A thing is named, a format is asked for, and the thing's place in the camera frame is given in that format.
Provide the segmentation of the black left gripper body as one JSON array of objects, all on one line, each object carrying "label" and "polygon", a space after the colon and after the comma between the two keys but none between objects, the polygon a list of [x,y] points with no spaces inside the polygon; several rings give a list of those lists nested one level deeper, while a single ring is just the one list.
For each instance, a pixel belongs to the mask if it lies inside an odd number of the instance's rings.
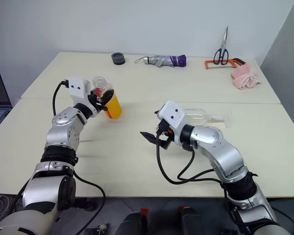
[{"label": "black left gripper body", "polygon": [[96,94],[88,95],[88,100],[90,103],[90,107],[88,107],[87,115],[88,116],[96,116],[98,114],[97,105],[103,105],[103,104],[101,103],[101,100],[97,97]]}]

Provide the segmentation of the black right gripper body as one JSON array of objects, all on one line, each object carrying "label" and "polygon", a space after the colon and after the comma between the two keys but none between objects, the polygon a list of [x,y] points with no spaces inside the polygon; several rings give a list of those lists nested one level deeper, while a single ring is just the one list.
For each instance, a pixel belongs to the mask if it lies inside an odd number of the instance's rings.
[{"label": "black right gripper body", "polygon": [[170,128],[169,123],[164,119],[161,119],[160,123],[158,124],[156,134],[159,136],[165,135],[170,141],[174,141],[174,132]]}]

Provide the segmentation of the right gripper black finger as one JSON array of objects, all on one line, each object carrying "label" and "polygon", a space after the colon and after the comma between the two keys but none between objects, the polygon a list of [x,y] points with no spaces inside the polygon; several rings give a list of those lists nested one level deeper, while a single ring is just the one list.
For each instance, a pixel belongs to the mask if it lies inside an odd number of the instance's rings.
[{"label": "right gripper black finger", "polygon": [[140,134],[152,144],[157,144],[157,138],[148,132],[140,132]]},{"label": "right gripper black finger", "polygon": [[160,140],[160,147],[167,150],[171,142],[172,142],[171,137],[167,137],[166,140]]}]

